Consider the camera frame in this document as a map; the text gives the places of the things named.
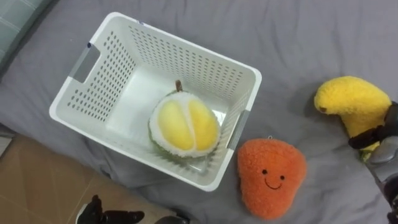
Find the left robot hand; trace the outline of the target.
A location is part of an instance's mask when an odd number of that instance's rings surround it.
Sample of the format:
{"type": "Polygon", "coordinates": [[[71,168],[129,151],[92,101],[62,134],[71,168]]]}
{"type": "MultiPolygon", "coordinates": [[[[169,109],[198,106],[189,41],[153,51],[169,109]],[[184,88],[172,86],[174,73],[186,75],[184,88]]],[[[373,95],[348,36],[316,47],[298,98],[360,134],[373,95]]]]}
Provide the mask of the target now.
{"type": "Polygon", "coordinates": [[[91,202],[84,204],[76,216],[76,224],[135,224],[145,217],[143,211],[107,210],[102,208],[98,195],[91,202]]]}

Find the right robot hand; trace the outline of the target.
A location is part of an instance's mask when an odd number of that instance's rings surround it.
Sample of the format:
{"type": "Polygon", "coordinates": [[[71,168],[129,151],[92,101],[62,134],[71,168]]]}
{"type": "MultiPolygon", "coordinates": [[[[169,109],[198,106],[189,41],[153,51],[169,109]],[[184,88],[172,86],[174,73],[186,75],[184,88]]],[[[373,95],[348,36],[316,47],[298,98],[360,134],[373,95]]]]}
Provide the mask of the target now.
{"type": "Polygon", "coordinates": [[[393,160],[397,154],[397,103],[393,101],[388,108],[383,125],[350,138],[348,144],[363,152],[363,162],[379,165],[393,160]]]}

